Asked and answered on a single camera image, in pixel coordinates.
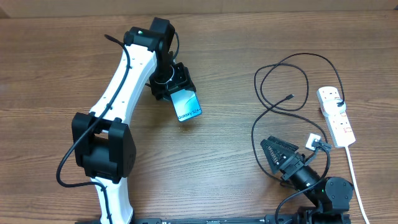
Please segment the Galaxy S24+ smartphone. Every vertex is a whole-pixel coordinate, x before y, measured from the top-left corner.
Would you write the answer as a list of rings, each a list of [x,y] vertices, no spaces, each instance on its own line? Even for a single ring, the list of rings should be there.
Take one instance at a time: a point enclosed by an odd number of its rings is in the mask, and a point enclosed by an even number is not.
[[[171,99],[180,122],[184,122],[202,114],[199,100],[194,91],[177,91],[171,94]]]

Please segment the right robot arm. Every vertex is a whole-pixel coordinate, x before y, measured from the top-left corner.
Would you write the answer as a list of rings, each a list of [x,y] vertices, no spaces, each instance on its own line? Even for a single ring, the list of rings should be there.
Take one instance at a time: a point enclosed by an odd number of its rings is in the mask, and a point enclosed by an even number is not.
[[[322,141],[316,134],[310,134],[305,147],[312,151],[306,157],[297,152],[298,146],[269,136],[261,141],[261,146],[273,174],[280,172],[280,179],[293,185],[294,198],[304,194],[313,203],[312,207],[299,207],[295,214],[280,214],[278,206],[275,214],[264,217],[266,223],[350,223],[349,202],[353,197],[354,185],[341,177],[327,177],[330,168],[331,145]],[[318,175],[310,163],[317,153],[326,154],[326,167],[322,175]]]

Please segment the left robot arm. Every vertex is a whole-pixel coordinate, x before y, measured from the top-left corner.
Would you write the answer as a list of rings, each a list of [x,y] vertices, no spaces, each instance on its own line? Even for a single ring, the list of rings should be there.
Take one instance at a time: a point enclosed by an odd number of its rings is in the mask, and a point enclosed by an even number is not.
[[[123,49],[119,65],[101,98],[87,114],[72,120],[76,164],[96,187],[101,207],[98,223],[134,223],[128,182],[136,159],[130,123],[145,86],[157,100],[171,101],[180,122],[201,115],[197,89],[188,68],[170,50],[178,34],[167,19],[154,18],[149,29],[132,27],[122,41],[106,38]]]

